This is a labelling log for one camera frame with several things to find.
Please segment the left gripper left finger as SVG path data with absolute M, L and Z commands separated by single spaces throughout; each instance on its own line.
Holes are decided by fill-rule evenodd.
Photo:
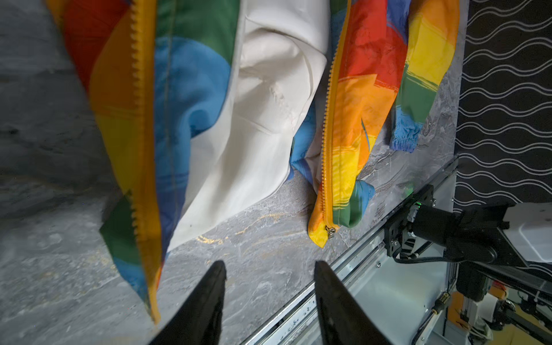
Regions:
M 226 278 L 224 262 L 215 261 L 150 344 L 218 344 Z

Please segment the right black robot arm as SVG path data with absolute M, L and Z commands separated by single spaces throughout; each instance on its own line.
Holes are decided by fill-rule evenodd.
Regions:
M 444 248 L 438 261 L 457 263 L 465 273 L 457 278 L 457 289 L 472 298 L 480 280 L 497 280 L 508 287 L 551 304 L 551 279 L 531 273 L 529 260 L 507 238 L 513 223 L 506 221 L 511 207 L 486 206 L 453 214 L 429 206 L 414 206 L 407 230 Z

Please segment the rainbow striped jacket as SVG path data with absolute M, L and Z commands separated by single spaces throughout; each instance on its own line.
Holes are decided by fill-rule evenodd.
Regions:
M 310 240 L 359 224 L 390 112 L 412 152 L 458 1 L 49 1 L 122 192 L 101 228 L 154 322 L 170 250 L 271 196 L 317 193 Z

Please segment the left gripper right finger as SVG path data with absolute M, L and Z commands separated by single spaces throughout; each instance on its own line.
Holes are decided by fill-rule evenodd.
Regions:
M 324 344 L 389 344 L 325 261 L 314 267 L 316 306 Z

